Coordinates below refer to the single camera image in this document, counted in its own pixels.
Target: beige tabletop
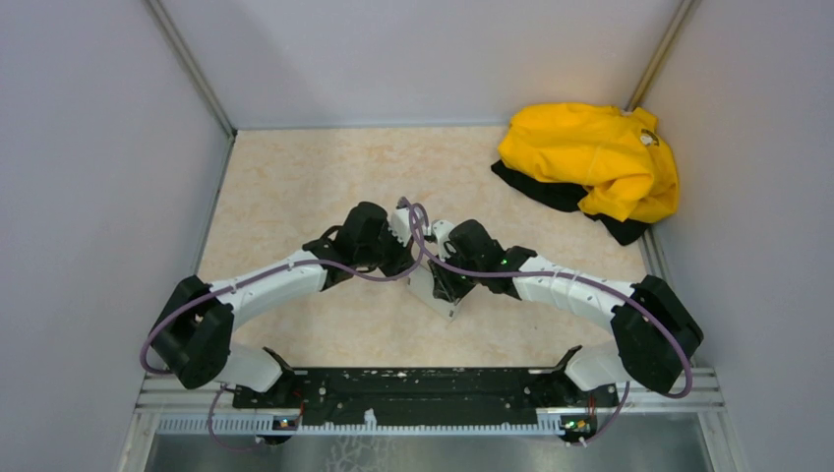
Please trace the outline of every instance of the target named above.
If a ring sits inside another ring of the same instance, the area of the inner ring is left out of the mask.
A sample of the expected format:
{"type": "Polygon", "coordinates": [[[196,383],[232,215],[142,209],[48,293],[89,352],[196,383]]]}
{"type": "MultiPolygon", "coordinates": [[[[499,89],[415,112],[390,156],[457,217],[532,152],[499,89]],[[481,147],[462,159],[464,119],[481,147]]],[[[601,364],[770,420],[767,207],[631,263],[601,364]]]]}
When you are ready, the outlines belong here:
{"type": "MultiPolygon", "coordinates": [[[[341,224],[361,201],[392,210],[400,196],[432,219],[475,218],[504,247],[562,266],[640,280],[636,244],[621,247],[580,213],[516,192],[490,171],[504,127],[241,132],[208,236],[200,277],[243,274],[284,259],[341,224]]],[[[555,364],[576,344],[609,338],[554,308],[475,288],[453,322],[404,281],[351,279],[245,324],[235,340],[268,346],[294,366],[493,367],[555,364]]]]}

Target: white wall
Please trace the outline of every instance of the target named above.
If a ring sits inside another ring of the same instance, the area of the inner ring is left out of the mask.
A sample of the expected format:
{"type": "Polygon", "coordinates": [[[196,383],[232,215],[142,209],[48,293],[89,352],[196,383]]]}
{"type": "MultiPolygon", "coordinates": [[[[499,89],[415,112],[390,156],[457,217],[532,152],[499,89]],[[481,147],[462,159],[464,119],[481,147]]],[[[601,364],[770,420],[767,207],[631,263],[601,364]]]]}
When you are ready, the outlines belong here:
{"type": "Polygon", "coordinates": [[[225,138],[139,0],[0,6],[0,469],[109,471],[225,138]]]}
{"type": "Polygon", "coordinates": [[[703,2],[646,106],[682,181],[658,226],[752,471],[831,470],[834,3],[703,2]]]}
{"type": "Polygon", "coordinates": [[[240,129],[625,106],[678,0],[165,0],[240,129]]]}

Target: folded clothing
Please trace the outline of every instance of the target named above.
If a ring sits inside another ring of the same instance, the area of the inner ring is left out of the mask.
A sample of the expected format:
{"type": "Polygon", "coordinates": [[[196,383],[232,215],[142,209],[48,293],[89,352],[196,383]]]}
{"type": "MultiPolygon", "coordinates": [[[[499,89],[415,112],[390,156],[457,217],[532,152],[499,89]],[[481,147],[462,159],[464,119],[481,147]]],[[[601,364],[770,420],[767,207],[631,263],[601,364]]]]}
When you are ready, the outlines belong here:
{"type": "Polygon", "coordinates": [[[537,182],[584,187],[585,214],[653,223],[674,213],[679,197],[672,150],[656,128],[642,108],[533,105],[512,117],[498,151],[507,168],[537,182]]]}
{"type": "MultiPolygon", "coordinates": [[[[579,184],[545,184],[536,181],[532,177],[522,174],[517,170],[506,167],[502,161],[492,165],[493,172],[501,177],[515,190],[527,197],[559,211],[573,212],[579,210],[579,202],[588,195],[579,184]]],[[[649,223],[627,219],[617,221],[607,214],[587,214],[585,216],[594,221],[602,221],[608,232],[623,246],[627,246],[640,239],[649,223]]]]}

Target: yellow cloth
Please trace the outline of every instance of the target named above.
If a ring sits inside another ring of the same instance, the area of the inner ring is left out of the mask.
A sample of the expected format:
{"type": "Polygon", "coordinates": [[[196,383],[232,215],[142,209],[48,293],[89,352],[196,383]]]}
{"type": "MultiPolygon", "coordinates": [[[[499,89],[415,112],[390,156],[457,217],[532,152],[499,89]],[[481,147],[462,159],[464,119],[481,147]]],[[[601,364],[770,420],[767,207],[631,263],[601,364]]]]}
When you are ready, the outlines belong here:
{"type": "Polygon", "coordinates": [[[579,209],[619,221],[654,223],[678,209],[672,150],[655,134],[657,118],[637,108],[559,103],[528,106],[512,117],[501,159],[545,183],[585,186],[579,209]]]}

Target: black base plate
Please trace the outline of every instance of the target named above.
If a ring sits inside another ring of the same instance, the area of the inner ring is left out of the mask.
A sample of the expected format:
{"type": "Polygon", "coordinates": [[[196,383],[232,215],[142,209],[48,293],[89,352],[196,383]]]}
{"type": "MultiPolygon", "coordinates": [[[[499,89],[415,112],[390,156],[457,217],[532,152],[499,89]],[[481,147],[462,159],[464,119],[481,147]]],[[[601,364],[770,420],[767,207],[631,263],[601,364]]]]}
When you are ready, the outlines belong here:
{"type": "Polygon", "coordinates": [[[283,394],[238,387],[233,405],[299,408],[303,400],[304,424],[310,426],[361,425],[372,408],[381,426],[462,426],[535,424],[536,408],[587,406],[589,394],[597,407],[617,405],[607,385],[567,403],[552,370],[295,368],[279,381],[290,382],[280,389],[283,394]]]}

